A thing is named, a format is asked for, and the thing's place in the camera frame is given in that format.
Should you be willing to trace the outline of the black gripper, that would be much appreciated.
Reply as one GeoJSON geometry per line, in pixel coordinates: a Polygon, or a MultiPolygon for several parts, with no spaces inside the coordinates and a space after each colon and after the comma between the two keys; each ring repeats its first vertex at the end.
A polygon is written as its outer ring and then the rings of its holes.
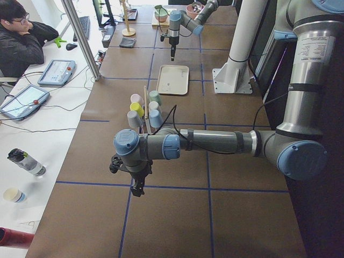
{"type": "Polygon", "coordinates": [[[121,160],[120,170],[128,172],[134,180],[134,184],[130,187],[131,193],[133,196],[141,197],[145,194],[144,186],[145,186],[145,178],[152,174],[152,160],[143,161],[144,167],[138,169],[138,171],[130,171],[129,166],[124,164],[124,161],[121,160]]]}
{"type": "Polygon", "coordinates": [[[170,59],[171,59],[171,61],[174,61],[175,60],[176,46],[179,44],[180,31],[169,29],[168,35],[169,35],[169,43],[171,45],[170,59]]]}

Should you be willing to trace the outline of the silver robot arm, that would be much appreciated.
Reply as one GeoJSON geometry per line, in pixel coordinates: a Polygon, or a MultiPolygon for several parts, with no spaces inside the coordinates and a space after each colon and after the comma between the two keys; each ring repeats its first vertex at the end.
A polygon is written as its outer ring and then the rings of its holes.
{"type": "Polygon", "coordinates": [[[329,61],[343,31],[343,1],[278,1],[274,38],[296,41],[283,122],[274,131],[248,133],[177,129],[158,123],[156,132],[119,131],[110,171],[134,179],[131,193],[144,194],[145,178],[154,160],[171,160],[181,150],[202,149],[218,154],[251,153],[265,157],[285,176],[308,180],[326,165],[327,152],[319,143],[317,126],[329,61]]]}
{"type": "Polygon", "coordinates": [[[161,41],[163,41],[163,38],[169,39],[169,44],[171,45],[171,61],[174,61],[175,59],[176,48],[179,44],[180,27],[183,26],[192,34],[200,35],[203,30],[203,25],[209,16],[217,10],[220,3],[221,1],[207,1],[206,5],[195,19],[192,19],[185,11],[182,10],[174,10],[170,13],[169,28],[167,33],[161,35],[161,41]]]}

